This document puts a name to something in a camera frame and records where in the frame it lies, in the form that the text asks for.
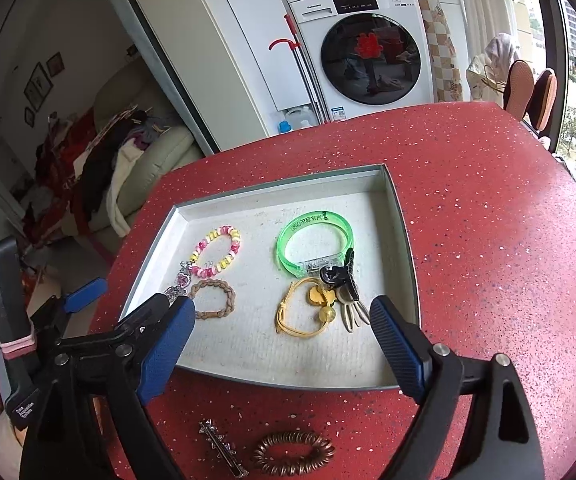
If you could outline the cream rabbit hair clip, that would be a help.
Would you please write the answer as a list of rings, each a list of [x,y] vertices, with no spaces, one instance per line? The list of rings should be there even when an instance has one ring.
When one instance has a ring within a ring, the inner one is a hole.
[[[353,333],[361,325],[369,325],[368,309],[361,300],[355,300],[346,287],[335,289],[335,295],[340,304],[342,323],[347,333]]]

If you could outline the pile of clothes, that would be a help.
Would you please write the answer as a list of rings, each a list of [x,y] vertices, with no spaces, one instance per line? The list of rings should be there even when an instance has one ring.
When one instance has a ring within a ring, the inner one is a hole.
[[[67,217],[74,220],[76,233],[92,235],[92,221],[100,211],[113,214],[124,233],[128,227],[118,208],[119,192],[139,158],[155,141],[172,129],[172,122],[151,116],[133,105],[112,116],[94,130],[94,110],[66,129],[61,143],[48,136],[38,145],[35,183],[49,192],[49,205],[26,208],[23,233],[40,247],[59,230]]]

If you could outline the white washing machine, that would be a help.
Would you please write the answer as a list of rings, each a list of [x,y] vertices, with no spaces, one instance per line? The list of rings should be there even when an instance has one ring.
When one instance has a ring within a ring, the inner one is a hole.
[[[288,0],[333,122],[434,101],[418,0]]]

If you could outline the black patterned hair clip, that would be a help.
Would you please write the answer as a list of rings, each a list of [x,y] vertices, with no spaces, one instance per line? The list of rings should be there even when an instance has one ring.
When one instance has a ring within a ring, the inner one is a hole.
[[[341,266],[323,266],[319,270],[319,277],[325,285],[334,290],[338,300],[343,304],[351,304],[359,300],[358,287],[354,278],[353,248],[346,250],[344,262]]]

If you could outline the silver star hair clip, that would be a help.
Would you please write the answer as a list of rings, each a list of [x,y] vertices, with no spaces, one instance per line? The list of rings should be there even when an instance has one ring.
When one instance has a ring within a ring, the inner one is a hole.
[[[202,419],[199,422],[199,434],[203,434],[207,443],[216,452],[219,458],[224,460],[228,470],[236,479],[248,477],[249,471],[239,462],[235,450],[224,440],[210,419]]]

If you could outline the brown chair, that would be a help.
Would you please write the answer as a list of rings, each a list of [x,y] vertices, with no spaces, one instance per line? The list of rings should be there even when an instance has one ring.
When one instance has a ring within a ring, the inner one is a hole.
[[[504,87],[504,110],[521,122],[533,92],[534,76],[530,65],[523,60],[516,60],[510,67]]]
[[[557,92],[557,75],[554,70],[547,67],[536,80],[526,109],[530,125],[535,131],[542,132],[546,128],[554,102],[556,102]]]

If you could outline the red handled mop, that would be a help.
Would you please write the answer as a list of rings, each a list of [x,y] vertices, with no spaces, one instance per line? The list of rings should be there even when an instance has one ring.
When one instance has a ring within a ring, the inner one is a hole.
[[[295,65],[297,66],[297,70],[300,73],[303,86],[307,96],[309,97],[309,102],[312,105],[312,110],[315,114],[316,120],[320,125],[327,124],[328,119],[325,115],[323,99],[317,91],[314,76],[311,74],[311,71],[307,67],[303,47],[299,39],[299,35],[297,34],[297,25],[294,23],[293,17],[289,13],[286,13],[283,18],[286,21],[291,37],[277,38],[273,40],[268,45],[268,50],[274,50],[274,48],[279,46],[279,44],[285,44],[289,48]]]

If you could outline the checkered cloth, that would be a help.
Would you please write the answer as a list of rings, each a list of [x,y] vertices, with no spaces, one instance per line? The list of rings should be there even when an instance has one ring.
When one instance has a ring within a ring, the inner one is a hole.
[[[438,0],[419,0],[419,6],[430,53],[435,101],[460,102],[461,74],[444,10]]]

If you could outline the wall picture frames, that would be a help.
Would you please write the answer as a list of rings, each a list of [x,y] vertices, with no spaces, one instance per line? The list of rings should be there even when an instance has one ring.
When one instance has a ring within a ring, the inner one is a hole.
[[[23,95],[26,98],[26,102],[28,102],[28,105],[24,108],[24,122],[27,126],[34,127],[36,115],[41,110],[53,88],[54,84],[47,70],[45,70],[41,62],[37,62],[23,88]]]

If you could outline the grey jewelry tray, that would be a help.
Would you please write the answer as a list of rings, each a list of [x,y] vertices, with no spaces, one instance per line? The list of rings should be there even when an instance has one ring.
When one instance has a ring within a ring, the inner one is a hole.
[[[195,325],[178,363],[186,370],[238,382],[306,390],[391,389],[396,380],[366,325],[325,330],[307,289],[275,260],[279,232],[315,210],[341,214],[354,232],[354,278],[363,304],[388,296],[418,323],[418,286],[395,185],[382,165],[269,182],[173,206],[125,300],[132,312],[173,283],[181,263],[212,229],[229,224],[242,236],[223,275],[236,294],[225,318]]]

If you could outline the green translucent bangle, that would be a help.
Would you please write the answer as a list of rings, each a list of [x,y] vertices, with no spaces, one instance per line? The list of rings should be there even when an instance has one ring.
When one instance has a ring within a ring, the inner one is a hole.
[[[279,232],[275,260],[295,278],[315,275],[322,266],[339,266],[354,247],[353,228],[341,214],[327,210],[305,212]]]

